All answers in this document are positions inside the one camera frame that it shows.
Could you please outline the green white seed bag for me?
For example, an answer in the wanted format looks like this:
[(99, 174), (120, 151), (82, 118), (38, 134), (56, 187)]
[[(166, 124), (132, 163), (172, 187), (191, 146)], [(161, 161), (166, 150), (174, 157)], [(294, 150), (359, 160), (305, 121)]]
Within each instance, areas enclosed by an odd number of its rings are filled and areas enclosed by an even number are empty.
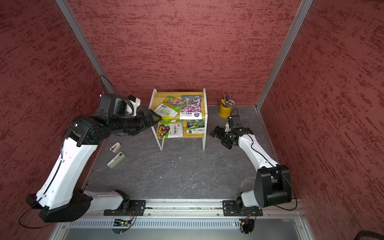
[(154, 112), (162, 117), (161, 123), (167, 125), (180, 113), (185, 105), (186, 103), (183, 100), (168, 96)]

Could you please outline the white wooden two-tier shelf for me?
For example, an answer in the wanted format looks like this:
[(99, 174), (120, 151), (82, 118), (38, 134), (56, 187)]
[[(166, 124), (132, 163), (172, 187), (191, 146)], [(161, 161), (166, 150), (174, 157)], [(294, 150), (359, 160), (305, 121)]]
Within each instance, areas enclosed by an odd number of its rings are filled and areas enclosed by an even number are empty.
[(208, 127), (208, 104), (207, 104), (207, 93), (206, 89), (203, 89), (202, 92), (158, 92), (157, 89), (153, 89), (149, 109), (155, 110), (166, 97), (171, 96), (178, 99), (181, 99), (183, 95), (201, 95), (202, 96), (202, 115), (204, 120), (204, 131), (200, 134), (190, 134), (187, 130), (187, 120), (183, 120), (183, 138), (184, 139), (202, 139), (202, 148), (203, 151), (206, 149), (206, 139), (207, 139), (207, 127)]

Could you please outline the pink flower seed bag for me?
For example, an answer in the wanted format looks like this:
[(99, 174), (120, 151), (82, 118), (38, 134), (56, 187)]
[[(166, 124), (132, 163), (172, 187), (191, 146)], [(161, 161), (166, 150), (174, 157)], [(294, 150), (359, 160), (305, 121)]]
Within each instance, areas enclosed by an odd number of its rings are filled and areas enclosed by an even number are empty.
[(202, 95), (182, 95), (185, 103), (180, 111), (180, 120), (202, 120)]

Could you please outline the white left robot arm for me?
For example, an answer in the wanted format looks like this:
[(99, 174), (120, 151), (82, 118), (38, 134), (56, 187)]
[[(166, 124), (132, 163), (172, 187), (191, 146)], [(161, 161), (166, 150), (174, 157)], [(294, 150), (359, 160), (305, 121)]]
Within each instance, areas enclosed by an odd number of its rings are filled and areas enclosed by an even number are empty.
[(103, 140), (113, 134), (135, 136), (159, 123), (162, 117), (151, 109), (138, 111), (141, 101), (132, 95), (101, 94), (100, 98), (94, 115), (73, 119), (49, 177), (37, 193), (27, 196), (27, 204), (40, 210), (39, 217), (47, 226), (73, 222), (91, 212), (126, 215), (131, 211), (130, 197), (122, 191), (91, 192), (76, 189), (76, 184)]

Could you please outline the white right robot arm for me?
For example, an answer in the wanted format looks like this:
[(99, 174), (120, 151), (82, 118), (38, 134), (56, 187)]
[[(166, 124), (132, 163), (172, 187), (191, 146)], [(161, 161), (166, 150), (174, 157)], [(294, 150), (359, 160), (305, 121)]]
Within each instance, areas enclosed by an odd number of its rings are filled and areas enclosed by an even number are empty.
[(249, 128), (226, 130), (217, 126), (210, 136), (218, 138), (229, 150), (233, 146), (240, 147), (256, 169), (254, 188), (238, 194), (233, 204), (233, 212), (250, 217), (260, 215), (262, 208), (271, 206), (285, 211), (297, 209), (297, 200), (293, 208), (281, 207), (282, 204), (290, 203), (293, 199), (291, 173), (288, 166), (280, 165), (273, 160)]

